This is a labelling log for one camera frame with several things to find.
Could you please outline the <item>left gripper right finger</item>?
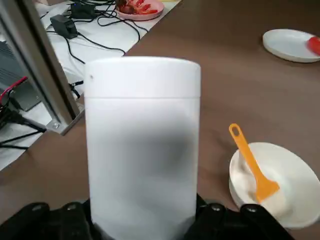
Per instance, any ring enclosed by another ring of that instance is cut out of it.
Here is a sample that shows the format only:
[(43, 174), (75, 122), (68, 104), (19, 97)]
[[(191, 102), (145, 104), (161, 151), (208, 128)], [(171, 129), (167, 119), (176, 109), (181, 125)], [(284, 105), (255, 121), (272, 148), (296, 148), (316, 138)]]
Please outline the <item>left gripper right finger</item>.
[(262, 206), (244, 204), (233, 211), (218, 202), (196, 196), (195, 221), (185, 240), (294, 240)]

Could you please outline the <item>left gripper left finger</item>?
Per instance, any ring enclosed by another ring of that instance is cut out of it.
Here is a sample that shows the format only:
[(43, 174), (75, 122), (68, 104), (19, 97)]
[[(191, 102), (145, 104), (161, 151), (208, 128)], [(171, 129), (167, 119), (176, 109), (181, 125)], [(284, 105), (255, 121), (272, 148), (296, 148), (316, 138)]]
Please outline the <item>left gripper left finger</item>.
[(0, 225), (2, 240), (102, 240), (91, 219), (90, 201), (69, 202), (50, 209), (45, 202), (30, 203)]

